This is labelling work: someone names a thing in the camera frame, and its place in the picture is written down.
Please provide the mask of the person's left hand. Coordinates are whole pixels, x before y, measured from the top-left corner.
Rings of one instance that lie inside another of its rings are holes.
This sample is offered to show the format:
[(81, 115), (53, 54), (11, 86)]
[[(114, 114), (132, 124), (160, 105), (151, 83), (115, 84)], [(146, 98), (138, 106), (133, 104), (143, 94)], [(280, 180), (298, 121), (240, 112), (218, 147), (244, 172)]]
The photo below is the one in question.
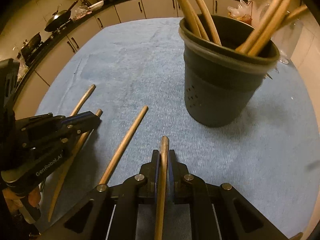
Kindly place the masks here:
[(6, 204), (11, 212), (14, 212), (19, 209), (20, 204), (18, 204), (18, 201), (21, 200), (22, 198), (26, 197), (28, 203), (32, 207), (37, 207), (41, 200), (41, 193), (40, 193), (40, 188), (39, 186), (35, 187), (33, 191), (31, 191), (28, 195), (26, 196), (18, 196), (14, 192), (11, 191), (11, 189), (6, 188), (2, 190), (3, 197), (6, 201)]

